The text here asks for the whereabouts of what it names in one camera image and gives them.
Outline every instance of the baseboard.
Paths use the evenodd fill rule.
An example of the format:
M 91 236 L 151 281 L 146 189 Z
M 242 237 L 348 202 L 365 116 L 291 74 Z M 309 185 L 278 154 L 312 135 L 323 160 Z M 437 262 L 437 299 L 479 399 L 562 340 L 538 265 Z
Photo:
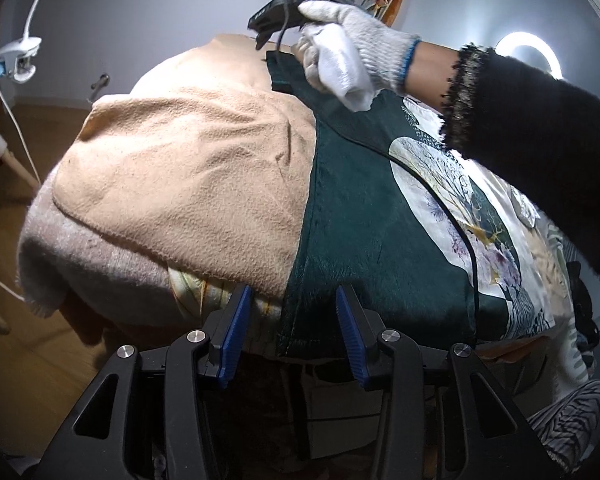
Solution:
M 61 97 L 31 97 L 18 95 L 14 99 L 15 105 L 55 106 L 60 108 L 74 108 L 77 110 L 91 110 L 87 99 L 66 99 Z

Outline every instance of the wooden floor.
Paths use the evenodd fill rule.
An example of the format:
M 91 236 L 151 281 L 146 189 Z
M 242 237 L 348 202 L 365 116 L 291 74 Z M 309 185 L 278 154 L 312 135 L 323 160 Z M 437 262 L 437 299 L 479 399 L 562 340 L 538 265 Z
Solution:
M 31 155 L 48 174 L 71 145 L 86 112 L 21 106 L 16 114 Z M 28 167 L 8 118 L 0 131 L 11 151 Z M 0 280 L 14 284 L 16 245 L 32 192 L 6 167 L 0 167 Z M 0 314 L 11 326 L 0 335 L 0 446 L 11 454 L 41 456 L 62 420 L 94 376 L 103 344 L 86 348 L 64 319 L 39 319 L 0 289 Z

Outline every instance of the zebra print fabric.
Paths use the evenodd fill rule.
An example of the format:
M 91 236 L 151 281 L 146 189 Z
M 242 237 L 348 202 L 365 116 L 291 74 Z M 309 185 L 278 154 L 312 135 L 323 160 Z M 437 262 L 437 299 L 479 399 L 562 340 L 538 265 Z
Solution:
M 527 419 L 548 455 L 571 472 L 600 420 L 600 381 L 589 381 Z

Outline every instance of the glowing white light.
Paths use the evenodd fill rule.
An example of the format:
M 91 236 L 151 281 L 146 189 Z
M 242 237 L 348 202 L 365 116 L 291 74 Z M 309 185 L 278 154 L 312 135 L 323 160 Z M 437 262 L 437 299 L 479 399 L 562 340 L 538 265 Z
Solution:
M 529 32 L 512 32 L 502 38 L 496 45 L 496 54 L 510 56 L 517 46 L 531 46 L 544 56 L 551 68 L 551 75 L 556 79 L 562 79 L 560 63 L 555 57 L 554 51 L 543 40 Z

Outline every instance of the silver screw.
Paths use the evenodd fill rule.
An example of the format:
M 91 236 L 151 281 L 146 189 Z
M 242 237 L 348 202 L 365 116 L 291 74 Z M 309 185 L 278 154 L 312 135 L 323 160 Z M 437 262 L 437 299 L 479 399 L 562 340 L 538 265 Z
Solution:
M 192 330 L 187 334 L 187 339 L 192 343 L 199 343 L 206 337 L 206 334 L 202 330 Z
M 458 357 L 469 357 L 471 355 L 471 347 L 464 343 L 457 343 L 454 345 L 454 354 Z
M 120 348 L 118 348 L 118 351 L 116 353 L 118 354 L 118 357 L 126 359 L 127 357 L 131 357 L 135 351 L 136 349 L 133 348 L 131 345 L 122 345 Z
M 384 339 L 388 343 L 393 343 L 395 341 L 398 341 L 398 339 L 400 339 L 400 332 L 390 328 L 390 329 L 382 332 L 382 339 Z

